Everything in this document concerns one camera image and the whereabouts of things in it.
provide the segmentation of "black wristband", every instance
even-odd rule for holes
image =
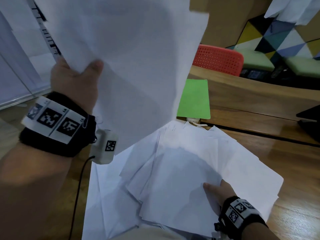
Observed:
[[[254,222],[268,227],[258,210],[237,196],[225,200],[218,220],[219,222],[214,224],[215,230],[234,240],[241,240],[243,230]]]
[[[47,99],[57,102],[58,104],[78,113],[85,117],[85,120],[78,126],[68,144],[54,140],[28,128],[24,128],[22,130],[19,140],[25,145],[45,152],[64,157],[74,157],[84,147],[94,142],[96,129],[95,117],[87,114],[80,106],[61,93],[51,92],[48,94]]]

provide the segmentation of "wristband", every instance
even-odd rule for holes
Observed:
[[[95,141],[95,117],[58,92],[39,97],[21,123],[26,128],[20,142],[64,157],[76,156]]]
[[[214,224],[215,230],[234,240],[241,240],[243,230],[254,222],[268,227],[259,211],[248,201],[237,196],[225,200],[218,220],[219,222]]]

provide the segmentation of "colorful geometric wall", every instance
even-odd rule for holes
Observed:
[[[228,49],[260,51],[274,64],[281,57],[292,56],[320,60],[320,39],[305,42],[294,24],[263,16],[248,20],[237,44]]]

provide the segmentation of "green cushion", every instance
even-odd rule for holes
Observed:
[[[320,78],[320,61],[304,58],[304,57],[289,57],[285,59],[286,64],[298,76],[310,76]]]
[[[262,52],[248,50],[248,49],[235,49],[244,57],[243,68],[260,69],[272,72],[275,66]]]

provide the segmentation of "orange chair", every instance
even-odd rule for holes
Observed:
[[[242,54],[231,49],[200,44],[193,65],[239,76],[243,67]]]

